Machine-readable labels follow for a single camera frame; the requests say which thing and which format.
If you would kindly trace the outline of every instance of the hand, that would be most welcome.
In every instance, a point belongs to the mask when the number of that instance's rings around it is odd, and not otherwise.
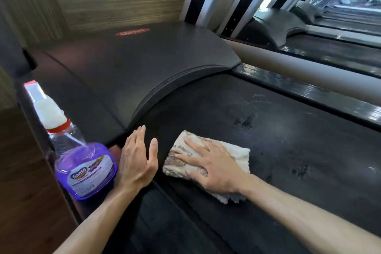
[[[196,144],[188,138],[184,141],[198,152],[202,158],[175,154],[174,156],[189,165],[195,165],[207,170],[207,177],[198,171],[186,171],[189,178],[197,181],[207,190],[214,193],[235,193],[245,183],[247,176],[235,160],[229,155],[226,148],[217,141],[202,140],[205,147]]]
[[[126,140],[121,153],[115,187],[121,191],[134,189],[139,191],[154,178],[159,163],[157,161],[157,139],[149,146],[149,158],[145,155],[145,126],[139,127]]]

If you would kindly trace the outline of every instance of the red logo badge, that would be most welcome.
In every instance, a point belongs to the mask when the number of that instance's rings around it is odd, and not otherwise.
[[[133,30],[127,30],[117,33],[116,35],[137,35],[138,33],[149,31],[149,28],[140,28],[140,29],[133,29]]]

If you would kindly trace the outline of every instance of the dark floor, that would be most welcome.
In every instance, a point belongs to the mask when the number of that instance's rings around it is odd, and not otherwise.
[[[51,254],[74,220],[19,108],[0,112],[3,254]]]

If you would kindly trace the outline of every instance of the white rag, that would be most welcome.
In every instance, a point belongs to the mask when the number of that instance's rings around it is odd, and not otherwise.
[[[203,176],[207,176],[208,173],[204,168],[186,164],[182,160],[179,160],[176,157],[174,157],[173,155],[174,153],[184,154],[184,155],[193,156],[193,157],[201,157],[195,150],[193,150],[190,146],[188,146],[185,143],[184,141],[185,137],[189,138],[190,140],[192,140],[193,142],[201,146],[204,146],[203,143],[201,142],[201,139],[211,141],[211,139],[201,138],[190,132],[182,131],[179,137],[174,142],[174,145],[169,151],[167,158],[165,159],[165,162],[163,165],[163,173],[168,176],[187,179],[187,180],[189,178],[185,173],[186,170],[197,170]],[[231,157],[236,161],[236,163],[240,166],[242,170],[244,170],[246,173],[250,173],[250,170],[249,170],[250,149],[241,148],[240,146],[225,143],[224,141],[218,141],[218,142],[220,142],[226,148],[226,150],[229,152]],[[224,204],[227,204],[227,201],[229,199],[233,200],[235,203],[238,203],[240,200],[245,200],[245,198],[242,195],[235,194],[235,193],[234,194],[216,194],[216,193],[210,193],[210,192],[208,193],[213,195],[217,199],[219,199]]]

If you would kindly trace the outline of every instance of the purple cleaning liquid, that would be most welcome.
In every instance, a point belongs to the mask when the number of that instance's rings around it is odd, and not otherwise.
[[[102,189],[117,172],[110,151],[100,143],[89,143],[63,153],[55,162],[56,177],[77,200]]]

